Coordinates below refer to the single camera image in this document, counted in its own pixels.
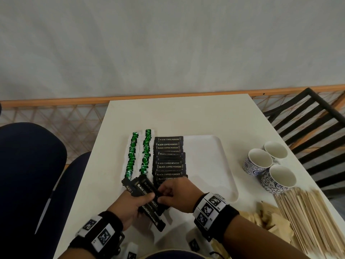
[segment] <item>cup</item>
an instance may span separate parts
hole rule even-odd
[[[268,141],[262,147],[263,150],[268,152],[273,160],[281,160],[287,157],[287,149],[280,143]]]
[[[243,163],[243,170],[249,175],[259,175],[271,167],[272,157],[262,149],[252,149]]]
[[[282,193],[296,185],[295,174],[287,167],[274,164],[261,177],[261,185],[270,193]]]

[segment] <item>person's right forearm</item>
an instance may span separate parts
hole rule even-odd
[[[227,227],[222,244],[233,259],[308,259],[291,244],[240,215]]]

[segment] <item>cup rim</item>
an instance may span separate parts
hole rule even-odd
[[[254,162],[252,161],[252,159],[249,157],[250,152],[253,151],[253,150],[262,151],[262,152],[265,153],[267,156],[269,156],[269,157],[271,158],[271,164],[270,164],[269,166],[260,166],[260,165],[257,165],[256,163],[254,163]],[[267,169],[267,168],[270,168],[270,167],[272,166],[272,164],[273,164],[272,156],[271,156],[268,152],[266,152],[265,150],[262,150],[262,149],[259,149],[259,148],[253,148],[253,149],[251,149],[251,150],[248,152],[248,160],[249,160],[253,165],[255,165],[255,166],[257,166],[257,167],[260,167],[260,168],[266,168],[266,169]]]
[[[293,174],[293,176],[294,176],[294,178],[295,178],[295,183],[294,183],[293,186],[285,186],[285,185],[282,185],[281,183],[278,183],[278,182],[273,178],[273,176],[272,176],[272,174],[271,174],[271,168],[274,168],[274,167],[277,167],[277,166],[284,167],[285,169],[289,170],[289,172],[290,172],[291,174]],[[291,171],[291,169],[287,168],[287,167],[284,166],[284,165],[281,165],[281,164],[274,164],[274,165],[272,165],[272,166],[269,168],[268,172],[270,173],[270,176],[271,176],[271,178],[273,179],[273,181],[275,181],[277,184],[279,184],[279,185],[281,185],[281,186],[283,186],[283,187],[292,188],[292,187],[295,187],[296,184],[297,184],[297,178],[296,178],[295,174],[293,173],[293,171]]]
[[[270,153],[269,153],[269,152],[266,150],[266,144],[268,144],[268,143],[279,144],[280,146],[282,146],[282,147],[284,148],[284,151],[285,151],[285,157],[283,157],[283,158],[279,158],[279,157],[274,156],[273,154],[270,154]],[[266,152],[268,152],[268,154],[269,154],[270,156],[273,156],[273,157],[274,157],[274,158],[276,158],[276,159],[284,159],[284,158],[286,158],[286,157],[287,157],[287,155],[288,155],[288,152],[287,152],[286,147],[285,147],[285,146],[283,146],[281,143],[276,142],[276,141],[267,141],[267,142],[265,142],[265,143],[264,143],[264,149],[265,149],[265,151],[266,151]]]

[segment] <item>white table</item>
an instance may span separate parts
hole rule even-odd
[[[231,205],[249,212],[256,211],[261,200],[276,205],[273,195],[260,186],[257,178],[242,170],[242,163],[250,149],[261,148],[266,141],[284,144],[247,94],[111,101],[54,258],[66,250],[84,222],[104,211],[119,196],[128,136],[132,131],[146,128],[154,129],[159,136],[218,136],[239,192],[238,201]],[[306,190],[317,188],[290,150],[282,164],[295,173],[298,187]],[[345,233],[345,222],[325,200],[334,220]],[[179,228],[183,227],[189,225],[181,222]],[[172,240],[176,232],[179,229],[165,232],[165,237],[157,241],[152,232],[147,234],[147,224],[141,223],[124,232],[124,242],[139,244],[139,257],[163,248],[188,249],[184,237]]]

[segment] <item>wrist strap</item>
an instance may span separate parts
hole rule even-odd
[[[83,248],[97,259],[111,258],[120,253],[124,239],[123,224],[112,212],[104,211],[92,217],[77,233],[69,248]]]
[[[195,224],[203,236],[210,241],[212,238],[222,243],[224,233],[230,222],[239,212],[228,205],[219,194],[207,193],[198,200],[193,216]]]

